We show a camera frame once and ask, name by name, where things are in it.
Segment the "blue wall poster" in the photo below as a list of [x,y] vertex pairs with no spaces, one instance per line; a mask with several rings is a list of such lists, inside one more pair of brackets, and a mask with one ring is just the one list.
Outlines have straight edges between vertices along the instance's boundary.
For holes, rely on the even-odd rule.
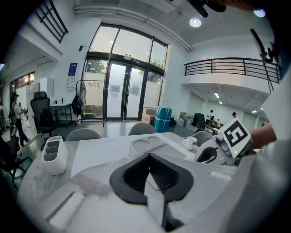
[[67,82],[74,82],[78,63],[70,63]]

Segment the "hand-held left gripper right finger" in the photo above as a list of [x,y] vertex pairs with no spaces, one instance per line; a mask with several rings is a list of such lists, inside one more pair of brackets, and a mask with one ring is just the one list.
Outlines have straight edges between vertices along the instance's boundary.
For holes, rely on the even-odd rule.
[[182,200],[194,184],[194,178],[187,169],[154,153],[149,154],[149,168],[166,203]]

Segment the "black hanging backpack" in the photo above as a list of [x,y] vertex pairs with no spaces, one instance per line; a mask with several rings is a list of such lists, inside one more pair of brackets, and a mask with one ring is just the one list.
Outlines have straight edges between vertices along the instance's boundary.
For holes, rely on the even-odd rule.
[[75,115],[80,115],[81,114],[81,106],[78,102],[78,99],[79,99],[79,96],[76,94],[72,103],[71,103],[71,107],[72,107],[72,110],[73,110],[73,113]]

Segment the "grey compartment tray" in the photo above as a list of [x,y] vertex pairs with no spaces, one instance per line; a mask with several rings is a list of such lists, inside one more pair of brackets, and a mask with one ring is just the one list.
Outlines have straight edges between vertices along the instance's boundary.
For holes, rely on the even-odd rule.
[[156,134],[133,140],[129,144],[129,156],[144,153],[155,153],[157,155],[169,156],[181,160],[193,161],[195,154],[187,150],[183,145],[162,135]]

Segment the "black coat rack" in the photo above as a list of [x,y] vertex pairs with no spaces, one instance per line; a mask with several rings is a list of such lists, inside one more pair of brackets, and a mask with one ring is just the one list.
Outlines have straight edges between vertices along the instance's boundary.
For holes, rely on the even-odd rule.
[[75,94],[79,96],[81,85],[85,83],[86,86],[86,105],[85,111],[77,115],[77,121],[96,121],[102,122],[103,127],[107,122],[106,116],[106,88],[104,80],[78,80],[75,85]]

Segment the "grey shell chair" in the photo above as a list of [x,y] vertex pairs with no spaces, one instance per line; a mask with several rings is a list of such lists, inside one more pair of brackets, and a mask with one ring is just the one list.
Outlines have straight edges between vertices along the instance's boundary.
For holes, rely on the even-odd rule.
[[197,139],[196,145],[200,147],[203,143],[207,142],[208,140],[213,138],[213,135],[206,131],[199,131],[192,135],[194,138]]
[[101,136],[89,129],[89,128],[80,128],[72,131],[66,138],[66,141],[81,141],[81,140],[90,140],[90,139],[100,139]]
[[139,122],[131,128],[128,135],[131,136],[131,135],[144,135],[144,134],[154,134],[154,133],[156,133],[156,131],[152,125]]

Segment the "glass double door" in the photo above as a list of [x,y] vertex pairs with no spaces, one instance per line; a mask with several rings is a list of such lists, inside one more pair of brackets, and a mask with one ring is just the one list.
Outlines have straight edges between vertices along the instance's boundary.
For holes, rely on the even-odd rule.
[[108,121],[138,120],[146,69],[124,62],[110,61],[105,76]]

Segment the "white mug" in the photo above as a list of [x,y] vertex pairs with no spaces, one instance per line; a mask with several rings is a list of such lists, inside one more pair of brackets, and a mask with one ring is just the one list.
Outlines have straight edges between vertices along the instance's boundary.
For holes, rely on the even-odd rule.
[[192,150],[197,144],[197,139],[195,137],[189,136],[184,139],[183,144],[187,150]]

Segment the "black balcony railing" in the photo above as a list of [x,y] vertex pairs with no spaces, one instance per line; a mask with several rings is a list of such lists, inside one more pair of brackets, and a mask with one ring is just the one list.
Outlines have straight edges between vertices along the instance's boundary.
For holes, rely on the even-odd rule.
[[244,75],[274,83],[281,81],[281,69],[276,63],[263,64],[252,58],[225,57],[194,61],[184,64],[185,76],[198,74],[234,74]]

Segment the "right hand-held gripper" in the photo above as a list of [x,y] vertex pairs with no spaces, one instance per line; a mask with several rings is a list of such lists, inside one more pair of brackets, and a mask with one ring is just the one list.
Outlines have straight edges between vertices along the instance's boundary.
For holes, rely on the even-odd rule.
[[215,140],[211,139],[200,146],[195,161],[219,164],[223,158],[226,165],[236,165],[249,153],[252,143],[246,127],[238,118],[234,118],[220,128]]

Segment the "grey hanging jacket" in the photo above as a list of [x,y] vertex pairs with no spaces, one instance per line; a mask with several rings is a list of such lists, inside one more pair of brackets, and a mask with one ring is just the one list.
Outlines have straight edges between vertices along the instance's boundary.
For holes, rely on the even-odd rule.
[[86,93],[87,93],[86,86],[85,86],[85,83],[83,83],[81,85],[81,90],[80,90],[79,99],[78,99],[78,103],[80,105],[80,108],[81,108],[82,112],[85,111]]

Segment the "cardboard box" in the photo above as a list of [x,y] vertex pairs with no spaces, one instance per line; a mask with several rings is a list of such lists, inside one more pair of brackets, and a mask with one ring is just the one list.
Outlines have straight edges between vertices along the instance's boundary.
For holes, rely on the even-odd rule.
[[153,108],[144,108],[143,109],[143,113],[142,113],[142,117],[141,117],[141,121],[143,123],[147,123],[147,124],[153,125],[154,119],[155,119],[155,109],[153,109]]

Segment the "white cabinet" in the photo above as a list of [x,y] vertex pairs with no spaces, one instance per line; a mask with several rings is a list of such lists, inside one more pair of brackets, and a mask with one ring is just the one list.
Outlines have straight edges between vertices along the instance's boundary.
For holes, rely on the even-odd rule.
[[50,105],[54,104],[54,79],[50,77],[42,78],[39,80],[40,91],[44,91],[50,99]]

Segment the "black window railing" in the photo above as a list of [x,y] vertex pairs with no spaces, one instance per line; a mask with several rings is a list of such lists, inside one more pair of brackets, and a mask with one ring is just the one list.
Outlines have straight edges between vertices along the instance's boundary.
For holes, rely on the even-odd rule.
[[53,0],[44,0],[44,2],[35,10],[39,22],[52,34],[60,44],[68,30],[61,19]]

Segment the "white shelf desk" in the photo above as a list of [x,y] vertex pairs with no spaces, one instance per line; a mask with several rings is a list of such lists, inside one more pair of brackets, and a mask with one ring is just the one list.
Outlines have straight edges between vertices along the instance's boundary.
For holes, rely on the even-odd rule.
[[50,110],[55,120],[59,121],[61,125],[68,127],[72,124],[72,108],[70,103],[52,104]]

